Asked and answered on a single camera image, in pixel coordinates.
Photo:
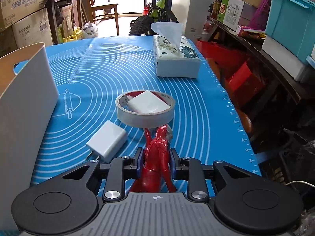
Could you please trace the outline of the floral tissue box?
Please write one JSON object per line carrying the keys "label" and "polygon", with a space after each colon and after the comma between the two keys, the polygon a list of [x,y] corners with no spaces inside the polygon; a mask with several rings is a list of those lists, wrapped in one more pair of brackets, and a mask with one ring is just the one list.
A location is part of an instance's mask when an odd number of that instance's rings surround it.
{"label": "floral tissue box", "polygon": [[175,22],[151,23],[153,57],[159,77],[197,78],[201,59],[182,35],[183,25]]}

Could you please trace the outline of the lower cardboard box left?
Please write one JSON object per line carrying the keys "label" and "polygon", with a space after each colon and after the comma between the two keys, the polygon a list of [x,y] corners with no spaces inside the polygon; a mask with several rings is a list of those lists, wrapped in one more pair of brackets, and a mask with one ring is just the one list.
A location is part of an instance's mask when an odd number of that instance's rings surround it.
{"label": "lower cardboard box left", "polygon": [[43,8],[12,25],[17,48],[43,42],[53,45],[47,8]]}

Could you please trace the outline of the grey tape roll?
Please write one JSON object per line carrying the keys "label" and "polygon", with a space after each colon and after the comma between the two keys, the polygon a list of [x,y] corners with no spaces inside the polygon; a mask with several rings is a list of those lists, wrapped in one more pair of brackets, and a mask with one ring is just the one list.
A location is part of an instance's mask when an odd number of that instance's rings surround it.
{"label": "grey tape roll", "polygon": [[143,114],[136,113],[128,109],[127,103],[129,100],[127,96],[131,95],[135,97],[144,91],[150,90],[143,89],[138,91],[129,91],[119,95],[115,100],[117,118],[123,124],[136,128],[157,128],[171,122],[174,116],[176,101],[173,97],[166,93],[151,91],[154,95],[170,106],[167,110],[157,113]]}

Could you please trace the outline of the wooden chair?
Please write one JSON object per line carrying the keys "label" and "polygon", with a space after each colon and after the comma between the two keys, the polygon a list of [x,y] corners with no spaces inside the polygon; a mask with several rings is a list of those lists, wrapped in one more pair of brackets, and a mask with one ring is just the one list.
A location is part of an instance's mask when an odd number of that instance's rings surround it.
{"label": "wooden chair", "polygon": [[106,20],[115,20],[117,35],[120,34],[118,19],[118,3],[96,3],[95,0],[87,0],[87,21],[90,23],[100,23]]}

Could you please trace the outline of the cardboard box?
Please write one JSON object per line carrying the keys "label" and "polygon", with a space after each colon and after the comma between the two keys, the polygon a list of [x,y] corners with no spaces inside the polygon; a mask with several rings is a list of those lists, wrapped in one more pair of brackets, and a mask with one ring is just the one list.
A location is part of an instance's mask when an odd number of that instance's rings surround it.
{"label": "cardboard box", "polygon": [[43,8],[12,25],[17,48],[43,42],[53,45],[47,8]]}
{"label": "cardboard box", "polygon": [[1,0],[1,31],[44,6],[44,0]]}

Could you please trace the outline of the green white carton box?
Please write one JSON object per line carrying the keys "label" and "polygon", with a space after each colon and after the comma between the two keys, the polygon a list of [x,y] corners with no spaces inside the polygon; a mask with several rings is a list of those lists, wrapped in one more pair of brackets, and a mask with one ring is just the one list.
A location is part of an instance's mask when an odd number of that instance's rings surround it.
{"label": "green white carton box", "polygon": [[243,7],[244,1],[242,0],[221,0],[217,20],[236,31]]}

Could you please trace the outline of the red action figure toy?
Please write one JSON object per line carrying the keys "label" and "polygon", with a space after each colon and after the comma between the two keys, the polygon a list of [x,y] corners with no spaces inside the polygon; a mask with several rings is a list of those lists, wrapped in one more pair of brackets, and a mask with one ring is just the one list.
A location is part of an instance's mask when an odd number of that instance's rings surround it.
{"label": "red action figure toy", "polygon": [[167,124],[158,127],[154,137],[149,129],[145,129],[144,165],[130,192],[158,193],[162,180],[165,181],[169,192],[176,192],[169,168],[169,143],[172,137],[172,129]]}

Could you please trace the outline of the white freezer cabinet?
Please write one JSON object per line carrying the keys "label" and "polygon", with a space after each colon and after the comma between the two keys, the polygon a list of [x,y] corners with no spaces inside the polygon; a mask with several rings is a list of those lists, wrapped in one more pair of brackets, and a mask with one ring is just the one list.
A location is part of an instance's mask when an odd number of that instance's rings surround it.
{"label": "white freezer cabinet", "polygon": [[215,0],[172,0],[171,10],[183,24],[183,36],[193,42],[202,37],[203,26]]}

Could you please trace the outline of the teal plastic storage box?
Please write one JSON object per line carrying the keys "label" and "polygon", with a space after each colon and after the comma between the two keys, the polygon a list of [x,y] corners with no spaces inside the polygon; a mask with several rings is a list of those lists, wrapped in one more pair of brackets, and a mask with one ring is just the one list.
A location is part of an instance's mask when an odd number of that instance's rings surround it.
{"label": "teal plastic storage box", "polygon": [[265,33],[307,63],[314,47],[314,2],[271,0]]}

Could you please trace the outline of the green black bicycle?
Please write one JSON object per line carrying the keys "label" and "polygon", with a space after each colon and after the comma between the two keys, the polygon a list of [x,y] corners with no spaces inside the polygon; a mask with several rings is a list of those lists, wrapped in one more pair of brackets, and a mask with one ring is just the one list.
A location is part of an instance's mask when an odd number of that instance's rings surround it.
{"label": "green black bicycle", "polygon": [[169,0],[145,0],[143,15],[130,22],[129,36],[152,36],[151,24],[156,22],[178,23],[168,4]]}

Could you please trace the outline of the white charger plug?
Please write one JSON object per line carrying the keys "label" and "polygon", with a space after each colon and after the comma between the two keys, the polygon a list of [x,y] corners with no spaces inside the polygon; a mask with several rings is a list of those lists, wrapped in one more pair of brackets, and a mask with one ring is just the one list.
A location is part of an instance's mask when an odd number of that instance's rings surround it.
{"label": "white charger plug", "polygon": [[97,159],[110,163],[126,142],[127,137],[125,129],[109,120],[106,121],[86,143],[90,149],[87,159],[92,155],[96,155]]}

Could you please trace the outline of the beige plastic storage bin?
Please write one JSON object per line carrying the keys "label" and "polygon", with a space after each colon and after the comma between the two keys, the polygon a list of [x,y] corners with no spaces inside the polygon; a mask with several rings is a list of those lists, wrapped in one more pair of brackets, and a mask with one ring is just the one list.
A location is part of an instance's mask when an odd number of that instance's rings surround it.
{"label": "beige plastic storage bin", "polygon": [[44,43],[1,58],[1,230],[17,228],[11,205],[30,186],[58,97]]}

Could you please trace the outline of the upper cardboard box left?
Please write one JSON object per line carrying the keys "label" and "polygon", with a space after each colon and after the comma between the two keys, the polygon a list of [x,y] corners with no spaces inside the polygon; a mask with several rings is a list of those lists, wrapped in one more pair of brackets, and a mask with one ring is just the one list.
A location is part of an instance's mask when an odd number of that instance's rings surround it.
{"label": "upper cardboard box left", "polygon": [[44,6],[44,0],[1,0],[1,31]]}

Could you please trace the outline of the white box inside tape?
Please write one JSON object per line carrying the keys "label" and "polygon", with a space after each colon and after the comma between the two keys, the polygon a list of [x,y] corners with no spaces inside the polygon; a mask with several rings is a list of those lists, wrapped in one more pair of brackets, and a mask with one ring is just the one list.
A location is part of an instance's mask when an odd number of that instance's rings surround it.
{"label": "white box inside tape", "polygon": [[136,113],[157,113],[170,108],[168,104],[151,91],[144,91],[135,97],[128,95],[127,98],[129,100],[127,103],[128,109]]}

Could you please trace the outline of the yellow jug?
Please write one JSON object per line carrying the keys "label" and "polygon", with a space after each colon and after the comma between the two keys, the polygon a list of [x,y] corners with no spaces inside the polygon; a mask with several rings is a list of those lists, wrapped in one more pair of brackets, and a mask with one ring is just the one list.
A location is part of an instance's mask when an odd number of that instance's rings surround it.
{"label": "yellow jug", "polygon": [[67,43],[70,41],[77,41],[77,40],[82,40],[82,39],[83,39],[83,31],[79,28],[75,28],[72,35],[70,35],[69,37],[63,38],[63,42]]}

